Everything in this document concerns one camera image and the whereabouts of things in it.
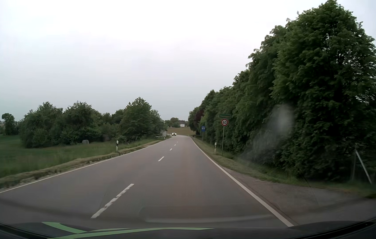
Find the windshield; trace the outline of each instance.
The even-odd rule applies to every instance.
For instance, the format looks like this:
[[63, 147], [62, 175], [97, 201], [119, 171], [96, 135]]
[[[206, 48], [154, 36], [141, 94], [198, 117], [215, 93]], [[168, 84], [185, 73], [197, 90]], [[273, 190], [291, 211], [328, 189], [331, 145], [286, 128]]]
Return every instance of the windshield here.
[[0, 1], [0, 226], [375, 218], [376, 3]]

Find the forest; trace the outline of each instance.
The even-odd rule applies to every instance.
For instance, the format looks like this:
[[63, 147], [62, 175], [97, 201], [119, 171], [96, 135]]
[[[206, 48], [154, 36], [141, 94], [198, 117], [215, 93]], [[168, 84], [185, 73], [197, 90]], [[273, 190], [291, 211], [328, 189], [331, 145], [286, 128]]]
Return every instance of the forest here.
[[334, 0], [277, 25], [233, 84], [189, 113], [224, 150], [297, 177], [345, 180], [353, 153], [376, 171], [376, 46]]

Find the metal pole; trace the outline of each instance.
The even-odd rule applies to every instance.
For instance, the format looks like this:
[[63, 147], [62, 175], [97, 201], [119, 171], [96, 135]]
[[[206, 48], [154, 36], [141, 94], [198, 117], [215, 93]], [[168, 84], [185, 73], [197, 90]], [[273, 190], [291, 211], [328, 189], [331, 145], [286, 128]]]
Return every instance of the metal pole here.
[[370, 176], [368, 175], [368, 172], [366, 171], [366, 168], [365, 168], [364, 163], [362, 162], [361, 156], [359, 155], [359, 153], [358, 153], [358, 151], [357, 151], [356, 149], [355, 149], [355, 153], [356, 153], [356, 155], [358, 156], [358, 159], [359, 159], [359, 161], [361, 162], [362, 167], [364, 168], [364, 171], [365, 171], [365, 174], [366, 174], [366, 176], [367, 176], [367, 178], [368, 178], [368, 181], [370, 182], [370, 184], [372, 184], [372, 182], [371, 182], [371, 178], [370, 178]]
[[222, 133], [222, 153], [220, 155], [223, 155], [223, 136], [225, 136], [225, 126], [223, 126], [223, 133]]

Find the white edge line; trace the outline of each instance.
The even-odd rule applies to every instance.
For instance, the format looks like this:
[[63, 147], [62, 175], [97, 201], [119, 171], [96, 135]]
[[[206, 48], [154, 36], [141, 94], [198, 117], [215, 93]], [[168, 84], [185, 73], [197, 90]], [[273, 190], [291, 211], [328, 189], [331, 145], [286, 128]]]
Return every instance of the white edge line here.
[[114, 158], [111, 158], [111, 159], [102, 160], [102, 161], [99, 161], [99, 162], [96, 162], [96, 163], [92, 163], [92, 164], [89, 164], [89, 165], [86, 165], [86, 166], [83, 166], [83, 167], [79, 167], [79, 168], [72, 169], [72, 170], [70, 170], [70, 171], [66, 171], [66, 172], [62, 172], [62, 173], [56, 174], [56, 175], [52, 175], [52, 176], [47, 177], [47, 178], [44, 178], [44, 179], [39, 179], [39, 180], [36, 180], [36, 181], [33, 181], [33, 182], [29, 182], [29, 183], [26, 183], [26, 184], [23, 184], [23, 185], [20, 185], [20, 186], [17, 186], [17, 187], [11, 187], [11, 188], [9, 188], [9, 189], [6, 189], [6, 190], [3, 190], [3, 191], [0, 191], [0, 194], [1, 194], [1, 193], [4, 193], [4, 192], [11, 191], [11, 190], [14, 190], [14, 189], [17, 189], [17, 188], [19, 188], [19, 187], [24, 187], [24, 186], [27, 186], [27, 185], [30, 185], [30, 184], [33, 184], [33, 183], [36, 183], [36, 182], [40, 182], [40, 181], [43, 181], [43, 180], [46, 180], [46, 179], [50, 179], [50, 178], [53, 178], [53, 177], [57, 177], [57, 176], [60, 176], [60, 175], [66, 174], [66, 173], [70, 173], [70, 172], [73, 172], [73, 171], [76, 171], [76, 170], [79, 170], [79, 169], [82, 169], [82, 168], [85, 168], [85, 167], [93, 166], [93, 165], [98, 164], [98, 163], [102, 163], [102, 162], [105, 162], [105, 161], [108, 161], [108, 160], [113, 160], [113, 159], [118, 158], [118, 157], [121, 157], [121, 156], [125, 156], [125, 155], [128, 155], [128, 154], [132, 154], [132, 153], [135, 153], [135, 152], [139, 152], [139, 151], [141, 151], [141, 150], [143, 150], [143, 149], [149, 148], [149, 146], [148, 146], [148, 147], [145, 147], [145, 148], [142, 148], [142, 149], [135, 150], [135, 151], [130, 152], [130, 153], [127, 153], [127, 154], [119, 155], [119, 156], [114, 157]]
[[126, 193], [127, 190], [129, 190], [129, 188], [131, 188], [134, 184], [131, 183], [129, 184], [129, 186], [127, 186], [125, 189], [123, 189], [123, 191], [121, 191], [119, 194], [117, 194], [117, 196], [113, 199], [111, 199], [110, 202], [108, 202], [107, 204], [104, 205], [103, 208], [99, 209], [94, 215], [91, 216], [91, 218], [97, 218], [99, 215], [101, 215], [101, 213], [103, 213], [103, 211], [105, 211], [107, 208], [109, 208], [109, 206], [111, 206], [111, 204], [113, 204], [117, 199], [119, 199], [119, 197], [121, 195], [123, 195], [123, 193]]
[[[194, 142], [194, 140], [192, 141], [192, 143], [195, 144], [195, 146], [197, 146], [198, 149], [200, 149], [200, 147], [198, 147], [198, 145]], [[234, 180], [234, 182], [236, 182], [241, 188], [243, 188], [246, 192], [248, 192], [254, 199], [256, 199], [260, 204], [262, 204], [266, 209], [268, 209], [273, 215], [275, 215], [279, 220], [281, 220], [281, 222], [283, 222], [284, 224], [286, 224], [288, 227], [292, 227], [294, 226], [291, 222], [289, 222], [285, 217], [283, 217], [281, 214], [279, 214], [275, 209], [273, 209], [270, 205], [268, 205], [267, 203], [265, 203], [265, 201], [263, 201], [260, 197], [258, 197], [256, 194], [254, 194], [252, 191], [250, 191], [248, 188], [246, 188], [241, 182], [239, 182], [237, 179], [235, 179], [232, 175], [230, 175], [227, 171], [225, 171], [221, 166], [219, 166], [215, 161], [213, 161], [203, 150], [200, 149], [200, 151], [206, 155], [206, 157], [208, 159], [210, 159], [210, 161], [212, 161], [212, 163], [214, 163], [218, 168], [220, 168], [220, 170], [222, 170], [226, 175], [228, 175], [228, 177], [230, 177], [232, 180]]]

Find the grass verge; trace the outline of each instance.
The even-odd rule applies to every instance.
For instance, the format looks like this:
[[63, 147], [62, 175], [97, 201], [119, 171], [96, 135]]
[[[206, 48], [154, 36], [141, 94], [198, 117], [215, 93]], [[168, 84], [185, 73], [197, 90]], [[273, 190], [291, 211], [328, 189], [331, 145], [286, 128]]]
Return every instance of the grass verge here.
[[305, 187], [317, 187], [330, 189], [335, 191], [342, 191], [344, 193], [354, 193], [363, 197], [376, 198], [376, 184], [370, 185], [368, 182], [308, 182], [304, 179], [299, 179], [282, 170], [269, 168], [258, 165], [253, 162], [248, 162], [237, 158], [236, 156], [224, 152], [221, 156], [221, 151], [214, 154], [214, 146], [201, 141], [201, 139], [193, 138], [194, 142], [202, 149], [209, 157], [211, 157], [219, 165], [230, 170], [242, 173], [244, 175], [254, 177], [267, 182], [276, 182], [283, 184], [291, 184]]
[[110, 159], [110, 158], [113, 158], [113, 157], [117, 157], [119, 155], [127, 154], [127, 153], [130, 153], [130, 152], [145, 148], [147, 146], [156, 144], [160, 141], [162, 141], [162, 139], [150, 141], [150, 142], [144, 143], [142, 145], [137, 145], [139, 143], [139, 142], [137, 142], [136, 144], [132, 144], [132, 146], [133, 145], [137, 145], [137, 146], [132, 147], [132, 148], [119, 149], [118, 153], [114, 152], [114, 153], [110, 153], [110, 154], [106, 154], [106, 155], [98, 155], [98, 156], [91, 156], [91, 157], [87, 157], [87, 158], [79, 158], [79, 159], [71, 160], [69, 162], [66, 162], [66, 163], [63, 163], [63, 164], [60, 164], [60, 165], [56, 165], [56, 166], [52, 166], [52, 167], [48, 167], [48, 168], [43, 168], [43, 169], [40, 169], [40, 170], [9, 175], [9, 176], [0, 178], [0, 189], [6, 188], [6, 187], [16, 186], [16, 185], [21, 184], [21, 183], [27, 183], [29, 181], [37, 180], [37, 179], [40, 179], [42, 177], [49, 176], [49, 175], [52, 175], [52, 174], [55, 174], [55, 173], [62, 173], [62, 172], [65, 172], [65, 171], [69, 171], [71, 169], [79, 168], [79, 167], [82, 167], [82, 166], [85, 166], [85, 165], [88, 165], [88, 164], [91, 164], [91, 163], [94, 163], [94, 162], [97, 162], [97, 161], [102, 161], [102, 160]]

